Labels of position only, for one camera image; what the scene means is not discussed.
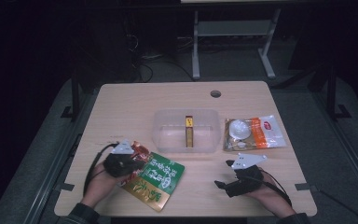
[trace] human hand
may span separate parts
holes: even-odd
[[[92,176],[93,178],[89,182],[86,194],[81,201],[81,203],[91,208],[94,208],[98,202],[105,198],[117,183],[128,178],[128,175],[112,177],[104,170],[102,162],[95,166]]]
[[[274,180],[271,176],[267,175],[264,172],[261,172],[264,177],[265,182],[276,186]],[[244,194],[248,197],[258,200],[263,206],[279,218],[289,217],[294,215],[296,211],[290,206],[290,204],[275,190],[270,189],[266,185],[261,185],[257,190]]]

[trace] black cable on floor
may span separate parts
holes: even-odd
[[[353,209],[349,208],[345,203],[340,202],[339,200],[337,200],[336,198],[334,198],[333,196],[331,196],[330,194],[326,193],[325,191],[323,191],[321,189],[319,189],[318,191],[321,192],[324,196],[326,196],[330,200],[332,200],[332,201],[340,204],[344,208],[348,209],[350,212],[354,213],[358,217],[358,213],[356,211],[354,211]]]

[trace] orange label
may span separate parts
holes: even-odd
[[[258,118],[252,119],[252,134],[254,135],[257,148],[267,147],[266,136],[261,129],[261,121]]]

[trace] gold package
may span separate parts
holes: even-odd
[[[186,147],[193,147],[193,116],[186,116]]]

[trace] clear plastic container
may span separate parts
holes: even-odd
[[[186,116],[193,117],[193,147],[186,147]],[[153,142],[160,152],[215,152],[221,135],[212,109],[163,109],[154,117]]]

